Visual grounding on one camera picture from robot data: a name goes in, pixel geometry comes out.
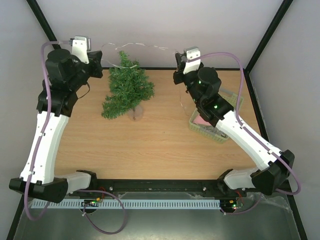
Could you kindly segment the clear led string lights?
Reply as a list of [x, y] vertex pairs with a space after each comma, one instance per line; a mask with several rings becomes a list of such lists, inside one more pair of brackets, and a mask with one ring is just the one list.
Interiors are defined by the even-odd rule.
[[106, 42], [100, 47], [100, 50], [103, 53], [101, 61], [110, 68], [118, 69], [134, 69], [138, 66], [137, 63], [132, 66], [123, 66], [120, 52], [124, 52], [133, 62], [141, 63], [140, 60], [142, 60], [143, 65], [139, 66], [141, 69], [144, 67], [151, 68], [151, 63], [155, 63], [158, 58], [163, 60], [164, 57], [169, 58], [169, 56], [174, 56], [179, 52], [175, 48], [147, 45], [139, 42], [129, 42], [124, 45]]

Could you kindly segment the small green christmas tree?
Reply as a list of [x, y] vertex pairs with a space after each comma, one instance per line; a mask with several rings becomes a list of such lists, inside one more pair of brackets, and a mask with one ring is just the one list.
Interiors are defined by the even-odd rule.
[[124, 114], [138, 113], [142, 101], [155, 96], [155, 85], [149, 81], [144, 69], [137, 60], [121, 50], [118, 52], [120, 65], [109, 69], [109, 92], [102, 103], [101, 116], [108, 120], [116, 119]]

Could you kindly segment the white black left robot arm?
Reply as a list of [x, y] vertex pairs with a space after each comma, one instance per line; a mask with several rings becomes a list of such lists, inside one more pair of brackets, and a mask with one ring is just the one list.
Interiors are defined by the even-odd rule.
[[11, 190], [59, 203], [67, 194], [94, 185], [97, 175], [88, 170], [55, 176], [55, 162], [63, 131], [79, 99], [77, 91], [90, 77], [103, 76], [102, 56], [100, 50], [80, 56], [67, 49], [55, 49], [47, 55], [48, 81], [44, 80], [42, 85], [49, 85], [50, 96], [45, 88], [38, 96], [37, 128], [31, 151], [20, 176], [10, 180]]

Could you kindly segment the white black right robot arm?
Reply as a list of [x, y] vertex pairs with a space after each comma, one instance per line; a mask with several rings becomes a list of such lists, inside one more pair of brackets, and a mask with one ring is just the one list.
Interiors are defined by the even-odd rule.
[[238, 107], [219, 94], [222, 81], [216, 69], [205, 67], [201, 58], [197, 47], [175, 53], [174, 83], [183, 83], [203, 120], [230, 137], [255, 163], [254, 168], [225, 171], [219, 177], [218, 191], [224, 196], [243, 188], [255, 188], [268, 196], [280, 191], [282, 183], [293, 174], [294, 154], [269, 143], [239, 116]]

